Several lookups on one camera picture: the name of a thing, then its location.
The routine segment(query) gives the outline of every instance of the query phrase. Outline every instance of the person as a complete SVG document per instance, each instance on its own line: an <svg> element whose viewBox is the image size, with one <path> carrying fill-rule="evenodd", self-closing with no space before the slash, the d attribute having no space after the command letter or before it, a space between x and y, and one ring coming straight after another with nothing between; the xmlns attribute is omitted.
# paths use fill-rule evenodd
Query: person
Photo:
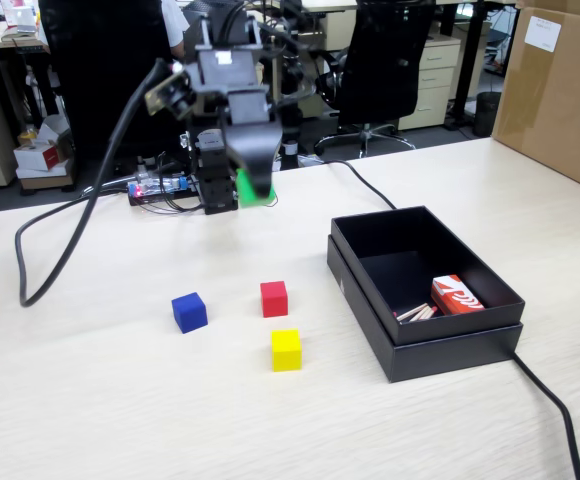
<svg viewBox="0 0 580 480"><path fill-rule="evenodd" d="M161 12L163 13L163 20L166 24L168 43L170 44L172 56L176 59L183 60L183 32L190 25L175 0L161 0ZM39 24L39 41L43 43L43 49L51 53L48 39L43 31L43 23Z"/></svg>

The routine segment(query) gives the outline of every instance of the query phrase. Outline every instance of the red cube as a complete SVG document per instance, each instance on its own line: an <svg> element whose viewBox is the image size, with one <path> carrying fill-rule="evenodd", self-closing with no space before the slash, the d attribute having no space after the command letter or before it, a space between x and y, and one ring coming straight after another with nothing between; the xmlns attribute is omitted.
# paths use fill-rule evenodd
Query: red cube
<svg viewBox="0 0 580 480"><path fill-rule="evenodd" d="M282 317L288 314L288 293L283 282L261 284L263 318Z"/></svg>

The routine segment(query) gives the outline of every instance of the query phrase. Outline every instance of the cube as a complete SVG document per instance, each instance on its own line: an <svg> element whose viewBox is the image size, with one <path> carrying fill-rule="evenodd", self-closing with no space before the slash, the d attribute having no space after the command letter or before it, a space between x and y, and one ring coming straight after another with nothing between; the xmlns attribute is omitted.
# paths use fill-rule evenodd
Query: cube
<svg viewBox="0 0 580 480"><path fill-rule="evenodd" d="M188 333L208 324L206 306L196 292L175 298L172 301L172 310L181 333Z"/></svg>
<svg viewBox="0 0 580 480"><path fill-rule="evenodd" d="M263 318L282 317L288 314L288 293L285 283L261 284L261 309Z"/></svg>
<svg viewBox="0 0 580 480"><path fill-rule="evenodd" d="M272 370L275 372L301 370L299 330L272 332Z"/></svg>

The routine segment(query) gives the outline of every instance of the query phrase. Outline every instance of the floor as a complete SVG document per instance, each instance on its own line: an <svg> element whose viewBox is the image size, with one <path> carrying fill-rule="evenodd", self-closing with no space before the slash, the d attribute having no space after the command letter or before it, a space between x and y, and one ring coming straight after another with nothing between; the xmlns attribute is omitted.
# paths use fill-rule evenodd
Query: floor
<svg viewBox="0 0 580 480"><path fill-rule="evenodd" d="M479 82L479 91L501 91L503 79L499 76L483 72ZM310 153L314 143L325 135L336 131L336 118L311 119L304 123L300 143L305 146ZM474 140L477 137L473 135L470 127L464 127L461 130L450 131L444 127L429 127L415 130L408 130L403 133L409 142L414 144L417 149L446 145L449 143L465 142ZM368 148L369 155L383 155L408 150L406 145L398 142L387 140L373 140ZM352 160L358 158L359 145L341 145L327 148L323 155L324 159L338 158ZM0 211L14 208L24 208L35 205L44 205L57 202L65 202L77 198L80 192L92 185L98 171L96 163L84 165L81 167L74 192L64 193L60 189L40 190L32 196L21 196L18 181L12 182L7 187L0 188Z"/></svg>

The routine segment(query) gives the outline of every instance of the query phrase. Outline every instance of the blue cube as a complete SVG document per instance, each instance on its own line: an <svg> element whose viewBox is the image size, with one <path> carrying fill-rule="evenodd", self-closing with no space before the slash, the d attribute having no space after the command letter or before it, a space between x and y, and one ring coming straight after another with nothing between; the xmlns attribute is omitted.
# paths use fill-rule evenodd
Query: blue cube
<svg viewBox="0 0 580 480"><path fill-rule="evenodd" d="M172 301L172 310L181 333L188 333L208 324L206 306L196 292L175 298Z"/></svg>

